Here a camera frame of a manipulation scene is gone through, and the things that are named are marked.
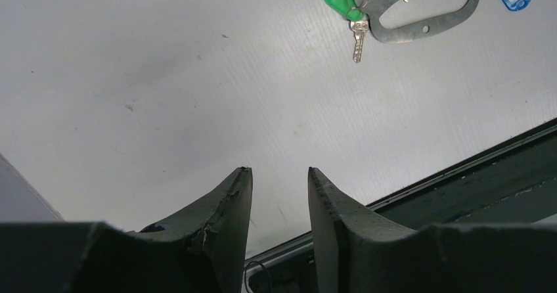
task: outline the scratch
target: scratch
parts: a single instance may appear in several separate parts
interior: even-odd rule
[[[288,224],[288,220],[287,220],[286,217],[284,216],[284,213],[282,212],[282,210],[280,209],[280,206],[279,206],[278,204],[277,204],[277,207],[279,208],[278,210],[279,210],[280,214],[282,215],[282,218],[284,219],[284,222],[285,222],[286,224]]]
[[[251,224],[254,225],[254,227],[255,227],[256,229],[258,229],[258,227],[257,227],[257,225],[254,223],[253,219],[250,218],[250,222],[251,222]]]
[[[108,145],[108,147],[110,147],[111,149],[115,150],[116,152],[118,152],[120,155],[123,156],[122,152],[120,152],[119,150],[115,149],[113,146]]]

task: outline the white tabletop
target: white tabletop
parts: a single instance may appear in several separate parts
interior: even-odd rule
[[[251,166],[249,257],[310,229],[309,166],[366,204],[555,118],[555,1],[355,64],[323,0],[0,0],[0,152],[127,230]]]

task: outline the metal plate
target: metal plate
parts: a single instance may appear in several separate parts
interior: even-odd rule
[[[360,7],[365,0],[356,0]],[[402,43],[415,39],[430,37],[440,34],[445,30],[464,22],[474,13],[479,0],[468,0],[458,11],[427,18],[419,22],[413,22],[396,29],[387,29],[381,25],[379,18],[399,0],[368,0],[362,11],[369,15],[371,32],[377,40],[385,43]]]

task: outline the wire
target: wire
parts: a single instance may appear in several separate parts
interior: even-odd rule
[[[256,264],[259,265],[263,271],[267,274],[267,281],[269,282],[269,292],[273,293],[273,283],[271,282],[271,274],[269,273],[269,270],[267,270],[267,268],[259,261],[250,261],[245,267],[244,267],[244,287],[246,288],[246,292],[247,293],[253,293],[250,292],[250,290],[248,290],[248,268],[250,267],[251,264]]]

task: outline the green plastic tag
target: green plastic tag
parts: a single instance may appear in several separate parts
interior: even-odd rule
[[[364,19],[365,14],[362,11],[353,9],[356,7],[354,0],[325,0],[325,3],[348,20],[358,22]]]

